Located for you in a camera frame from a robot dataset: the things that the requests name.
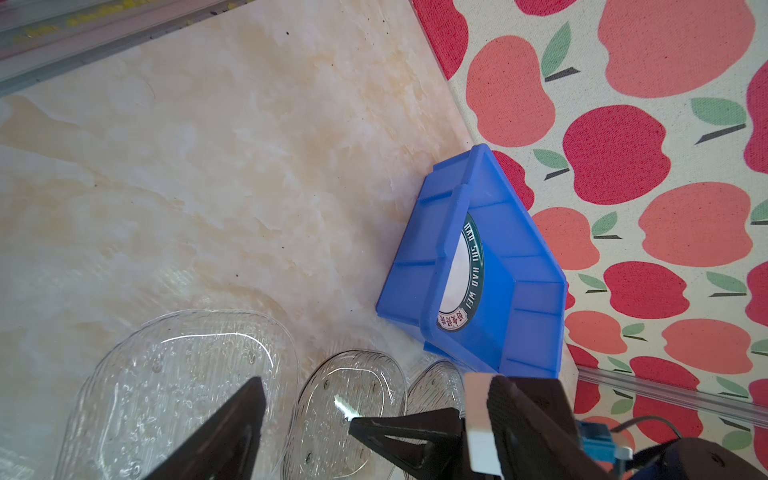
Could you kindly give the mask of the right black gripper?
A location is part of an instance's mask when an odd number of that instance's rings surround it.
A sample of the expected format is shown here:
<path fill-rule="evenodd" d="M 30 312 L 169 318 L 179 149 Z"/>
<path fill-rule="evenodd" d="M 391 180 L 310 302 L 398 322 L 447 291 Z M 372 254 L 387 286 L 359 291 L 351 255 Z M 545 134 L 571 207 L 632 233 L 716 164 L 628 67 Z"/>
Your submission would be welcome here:
<path fill-rule="evenodd" d="M 614 479 L 585 451 L 558 379 L 464 376 L 466 479 Z"/>

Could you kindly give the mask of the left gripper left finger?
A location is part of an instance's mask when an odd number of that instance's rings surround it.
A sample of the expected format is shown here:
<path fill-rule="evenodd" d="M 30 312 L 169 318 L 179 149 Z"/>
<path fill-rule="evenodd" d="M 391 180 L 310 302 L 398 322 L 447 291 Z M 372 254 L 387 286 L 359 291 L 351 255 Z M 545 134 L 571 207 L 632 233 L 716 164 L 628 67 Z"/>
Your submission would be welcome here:
<path fill-rule="evenodd" d="M 262 379 L 250 378 L 147 480 L 251 478 L 266 407 Z"/>

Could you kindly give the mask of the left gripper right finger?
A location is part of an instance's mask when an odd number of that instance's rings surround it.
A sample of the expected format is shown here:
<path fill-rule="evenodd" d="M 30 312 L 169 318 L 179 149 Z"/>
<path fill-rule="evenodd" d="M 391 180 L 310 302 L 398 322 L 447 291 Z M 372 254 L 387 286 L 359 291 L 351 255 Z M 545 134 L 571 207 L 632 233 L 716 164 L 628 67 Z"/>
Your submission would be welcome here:
<path fill-rule="evenodd" d="M 414 479 L 472 479 L 465 422 L 455 408 L 357 417 L 349 434 Z"/>

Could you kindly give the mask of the clear glass plate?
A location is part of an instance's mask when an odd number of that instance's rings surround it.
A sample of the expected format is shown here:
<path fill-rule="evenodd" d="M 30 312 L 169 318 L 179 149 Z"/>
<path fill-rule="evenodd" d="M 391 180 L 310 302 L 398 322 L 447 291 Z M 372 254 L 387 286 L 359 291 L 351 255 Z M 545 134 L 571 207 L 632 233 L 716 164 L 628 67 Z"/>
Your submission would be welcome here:
<path fill-rule="evenodd" d="M 465 417 L 465 389 L 461 371 L 440 360 L 423 371 L 409 387 L 405 412 L 410 414 L 453 408 Z"/>
<path fill-rule="evenodd" d="M 298 389 L 292 335 L 258 312 L 186 310 L 115 346 L 80 389 L 57 479 L 143 479 L 250 378 L 266 411 L 255 479 L 279 476 Z"/>
<path fill-rule="evenodd" d="M 387 479 L 394 466 L 349 434 L 358 417 L 398 417 L 407 403 L 399 364 L 371 350 L 348 350 L 322 363 L 299 396 L 283 479 Z"/>

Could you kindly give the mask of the green rim plate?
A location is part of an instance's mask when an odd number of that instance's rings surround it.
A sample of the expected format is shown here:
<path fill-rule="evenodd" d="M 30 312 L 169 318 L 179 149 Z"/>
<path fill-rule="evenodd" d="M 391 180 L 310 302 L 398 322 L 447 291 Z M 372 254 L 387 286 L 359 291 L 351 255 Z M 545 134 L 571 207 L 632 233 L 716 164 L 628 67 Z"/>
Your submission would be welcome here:
<path fill-rule="evenodd" d="M 438 312 L 437 325 L 442 330 L 457 332 L 470 323 L 480 305 L 484 274 L 482 240 L 473 217 L 467 213 Z"/>

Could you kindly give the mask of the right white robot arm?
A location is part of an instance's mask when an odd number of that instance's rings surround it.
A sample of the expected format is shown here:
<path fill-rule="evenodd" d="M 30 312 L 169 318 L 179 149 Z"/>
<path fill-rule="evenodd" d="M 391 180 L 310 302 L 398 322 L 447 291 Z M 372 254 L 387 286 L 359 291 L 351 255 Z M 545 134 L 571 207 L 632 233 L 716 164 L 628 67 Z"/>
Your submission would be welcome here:
<path fill-rule="evenodd" d="M 678 438 L 624 460 L 616 429 L 578 422 L 557 379 L 464 377 L 466 451 L 476 474 L 500 479 L 761 479 L 720 445 Z"/>

